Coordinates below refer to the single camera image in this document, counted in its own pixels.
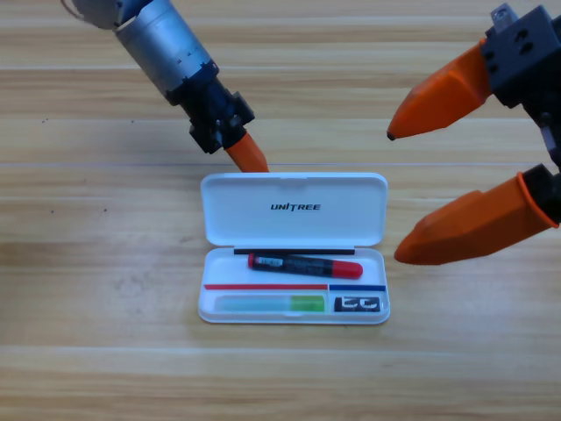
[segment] black joint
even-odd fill
[[[560,32],[561,20],[552,21],[543,6],[499,33],[493,28],[487,31],[481,53],[491,90],[503,105],[514,108],[520,103],[540,102],[531,96],[559,87]]]
[[[561,174],[553,175],[540,164],[522,175],[537,206],[555,223],[561,222]]]

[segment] white case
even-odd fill
[[[202,206],[207,239],[222,246],[206,257],[199,296],[202,319],[211,323],[376,325],[389,318],[384,259],[368,248],[380,243],[384,235],[387,182],[381,175],[209,175],[202,181]],[[364,272],[358,280],[261,272],[248,267],[247,254],[234,253],[240,249],[354,251],[306,255],[355,261]],[[322,296],[324,311],[283,310],[284,301],[294,296],[313,296],[314,301]],[[345,311],[335,311],[336,300]],[[236,309],[217,310],[217,304],[224,301],[235,303]],[[244,303],[252,304],[244,308]],[[262,308],[271,303],[278,308]],[[358,306],[363,311],[349,311]]]

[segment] wood grain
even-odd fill
[[[110,33],[54,0],[3,0],[0,419],[559,420],[558,232],[440,268],[393,259],[425,214],[549,165],[525,113],[494,99],[441,132],[385,137],[408,90],[477,42],[498,4],[175,3],[255,110],[273,171],[387,178],[392,316],[205,324],[199,186],[236,169],[198,150]]]

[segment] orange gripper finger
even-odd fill
[[[493,92],[480,51],[483,43],[409,92],[387,129],[391,140],[448,127],[485,103]]]
[[[261,152],[249,133],[226,149],[228,155],[243,173],[268,173],[265,155]]]
[[[442,265],[487,256],[548,228],[558,228],[517,177],[473,191],[423,218],[394,257],[412,265]]]

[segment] black strip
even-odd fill
[[[323,249],[323,248],[234,248],[234,254],[249,253],[271,253],[271,254],[339,254],[342,256],[353,256],[354,249]]]

